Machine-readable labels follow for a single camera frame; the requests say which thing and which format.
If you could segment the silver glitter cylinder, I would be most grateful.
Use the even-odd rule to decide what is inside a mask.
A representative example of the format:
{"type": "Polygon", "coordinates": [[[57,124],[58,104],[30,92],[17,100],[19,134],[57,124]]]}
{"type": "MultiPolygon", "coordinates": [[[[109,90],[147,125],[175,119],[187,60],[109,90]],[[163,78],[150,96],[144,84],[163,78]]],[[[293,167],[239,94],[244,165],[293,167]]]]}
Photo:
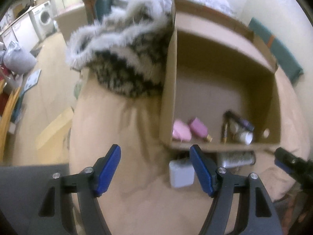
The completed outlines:
{"type": "Polygon", "coordinates": [[[226,169],[254,165],[255,162],[254,151],[221,152],[216,155],[217,166],[226,169]]]}

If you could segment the white charger adapter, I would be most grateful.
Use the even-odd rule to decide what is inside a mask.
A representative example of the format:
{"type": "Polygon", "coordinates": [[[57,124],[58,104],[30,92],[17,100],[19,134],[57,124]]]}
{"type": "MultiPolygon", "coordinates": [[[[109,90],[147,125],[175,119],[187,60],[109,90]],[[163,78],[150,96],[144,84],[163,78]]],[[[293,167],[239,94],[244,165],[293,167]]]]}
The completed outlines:
{"type": "Polygon", "coordinates": [[[172,188],[191,186],[195,179],[195,170],[190,159],[177,159],[169,162],[169,178],[172,188]]]}

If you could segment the beige bed cover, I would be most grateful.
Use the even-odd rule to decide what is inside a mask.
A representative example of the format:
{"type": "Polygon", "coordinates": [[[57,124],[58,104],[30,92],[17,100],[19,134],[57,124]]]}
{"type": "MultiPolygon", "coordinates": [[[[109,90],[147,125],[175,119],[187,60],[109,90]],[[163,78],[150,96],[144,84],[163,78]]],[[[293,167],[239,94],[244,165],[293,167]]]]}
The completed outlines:
{"type": "Polygon", "coordinates": [[[198,234],[212,199],[199,183],[173,189],[170,151],[159,141],[160,97],[128,99],[84,73],[72,121],[70,171],[105,156],[113,144],[121,161],[108,192],[99,198],[112,234],[198,234]]]}

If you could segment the brown cardboard box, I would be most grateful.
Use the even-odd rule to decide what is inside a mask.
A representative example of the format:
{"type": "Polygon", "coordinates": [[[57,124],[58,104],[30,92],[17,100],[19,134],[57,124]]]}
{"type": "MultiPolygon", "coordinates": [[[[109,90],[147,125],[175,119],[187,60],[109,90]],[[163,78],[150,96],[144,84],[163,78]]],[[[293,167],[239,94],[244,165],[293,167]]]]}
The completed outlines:
{"type": "Polygon", "coordinates": [[[171,36],[161,103],[160,141],[171,149],[197,144],[205,152],[272,149],[281,142],[281,107],[275,58],[240,21],[188,0],[172,3],[171,36]],[[233,111],[253,127],[245,145],[222,141],[224,114],[233,111]],[[174,139],[175,120],[199,118],[212,137],[174,139]]]}

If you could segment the shaggy black and white blanket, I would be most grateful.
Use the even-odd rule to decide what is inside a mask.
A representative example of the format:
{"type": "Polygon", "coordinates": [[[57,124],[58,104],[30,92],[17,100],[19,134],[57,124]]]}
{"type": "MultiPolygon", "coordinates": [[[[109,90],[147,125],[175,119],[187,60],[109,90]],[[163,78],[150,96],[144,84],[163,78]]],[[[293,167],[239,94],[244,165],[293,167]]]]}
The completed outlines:
{"type": "Polygon", "coordinates": [[[72,70],[88,68],[106,89],[130,98],[163,92],[173,26],[162,0],[129,0],[101,22],[78,28],[67,43],[72,70]]]}

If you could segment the wooden chair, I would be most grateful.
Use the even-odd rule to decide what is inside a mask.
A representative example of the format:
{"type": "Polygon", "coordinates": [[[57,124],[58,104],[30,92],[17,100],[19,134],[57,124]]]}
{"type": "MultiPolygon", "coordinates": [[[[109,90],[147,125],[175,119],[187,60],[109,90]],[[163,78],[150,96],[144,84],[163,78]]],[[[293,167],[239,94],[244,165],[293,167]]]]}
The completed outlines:
{"type": "Polygon", "coordinates": [[[8,129],[10,126],[11,116],[13,114],[15,105],[21,93],[21,87],[16,88],[10,93],[6,106],[4,108],[3,116],[1,117],[0,123],[0,160],[1,164],[3,163],[4,159],[4,149],[5,149],[5,142],[6,136],[8,133],[8,129]]]}

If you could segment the teal cushion orange stripe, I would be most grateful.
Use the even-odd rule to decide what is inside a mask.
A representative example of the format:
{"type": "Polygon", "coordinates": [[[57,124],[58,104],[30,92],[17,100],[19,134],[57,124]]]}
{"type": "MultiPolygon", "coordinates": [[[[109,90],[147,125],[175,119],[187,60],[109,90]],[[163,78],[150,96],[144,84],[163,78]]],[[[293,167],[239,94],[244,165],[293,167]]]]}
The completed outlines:
{"type": "Polygon", "coordinates": [[[294,85],[301,77],[301,75],[304,74],[304,71],[292,52],[290,52],[286,45],[282,43],[282,41],[280,41],[277,37],[275,37],[268,30],[268,28],[266,28],[256,18],[251,19],[248,27],[264,41],[290,80],[291,84],[294,85]]]}

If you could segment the grey stuffed bag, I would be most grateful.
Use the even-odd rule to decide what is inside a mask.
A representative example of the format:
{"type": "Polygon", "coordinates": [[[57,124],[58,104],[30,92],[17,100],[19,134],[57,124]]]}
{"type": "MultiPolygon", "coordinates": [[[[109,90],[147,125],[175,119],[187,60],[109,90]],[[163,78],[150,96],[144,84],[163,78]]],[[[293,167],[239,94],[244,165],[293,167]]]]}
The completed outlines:
{"type": "Polygon", "coordinates": [[[30,72],[36,65],[36,58],[17,41],[11,41],[4,54],[3,63],[12,72],[22,75],[30,72]]]}

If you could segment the white pill bottle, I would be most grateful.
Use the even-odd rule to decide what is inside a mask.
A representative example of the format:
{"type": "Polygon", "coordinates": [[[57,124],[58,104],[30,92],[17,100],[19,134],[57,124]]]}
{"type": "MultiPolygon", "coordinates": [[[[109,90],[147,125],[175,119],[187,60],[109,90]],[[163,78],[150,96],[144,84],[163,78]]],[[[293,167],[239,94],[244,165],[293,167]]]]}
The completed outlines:
{"type": "Polygon", "coordinates": [[[253,141],[253,133],[248,131],[237,132],[235,133],[233,139],[244,145],[250,145],[253,141]]]}

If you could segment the pink cloud-shaped case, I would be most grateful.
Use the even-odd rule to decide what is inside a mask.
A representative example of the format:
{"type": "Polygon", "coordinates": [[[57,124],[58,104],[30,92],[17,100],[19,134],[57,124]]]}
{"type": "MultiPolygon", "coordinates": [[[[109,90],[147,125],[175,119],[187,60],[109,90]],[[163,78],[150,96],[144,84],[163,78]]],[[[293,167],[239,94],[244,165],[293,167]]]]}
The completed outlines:
{"type": "Polygon", "coordinates": [[[179,119],[175,120],[172,129],[172,138],[181,142],[190,142],[192,133],[189,126],[179,119]]]}

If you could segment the black tube red label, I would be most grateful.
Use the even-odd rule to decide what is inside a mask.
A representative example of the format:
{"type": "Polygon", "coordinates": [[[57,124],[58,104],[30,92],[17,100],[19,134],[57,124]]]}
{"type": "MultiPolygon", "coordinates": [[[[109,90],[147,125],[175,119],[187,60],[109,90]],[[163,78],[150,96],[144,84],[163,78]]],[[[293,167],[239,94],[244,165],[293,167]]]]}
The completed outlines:
{"type": "Polygon", "coordinates": [[[246,129],[249,132],[253,132],[255,129],[254,125],[251,122],[249,122],[246,119],[243,119],[242,117],[240,117],[238,114],[231,110],[227,110],[224,113],[224,117],[226,117],[227,119],[234,120],[238,125],[240,125],[242,128],[246,129]]]}

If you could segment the white washing machine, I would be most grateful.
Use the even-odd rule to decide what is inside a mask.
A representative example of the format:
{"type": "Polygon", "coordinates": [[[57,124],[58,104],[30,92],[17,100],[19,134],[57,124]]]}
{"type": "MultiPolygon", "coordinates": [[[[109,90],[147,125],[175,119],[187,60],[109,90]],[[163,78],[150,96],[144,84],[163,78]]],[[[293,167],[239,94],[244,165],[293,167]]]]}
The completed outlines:
{"type": "Polygon", "coordinates": [[[40,42],[56,31],[50,1],[34,7],[29,11],[29,16],[40,42]]]}

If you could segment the pink rectangular bottle gold cap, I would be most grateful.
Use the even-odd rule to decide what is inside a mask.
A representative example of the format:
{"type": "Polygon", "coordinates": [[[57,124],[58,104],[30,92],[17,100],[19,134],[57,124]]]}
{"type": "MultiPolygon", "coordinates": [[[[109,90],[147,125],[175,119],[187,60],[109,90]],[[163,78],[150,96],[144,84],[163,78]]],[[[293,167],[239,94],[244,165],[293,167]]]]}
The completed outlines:
{"type": "Polygon", "coordinates": [[[207,126],[197,117],[191,119],[188,122],[189,129],[191,130],[191,133],[195,135],[198,138],[201,138],[207,142],[212,141],[212,137],[209,134],[209,130],[207,126]]]}

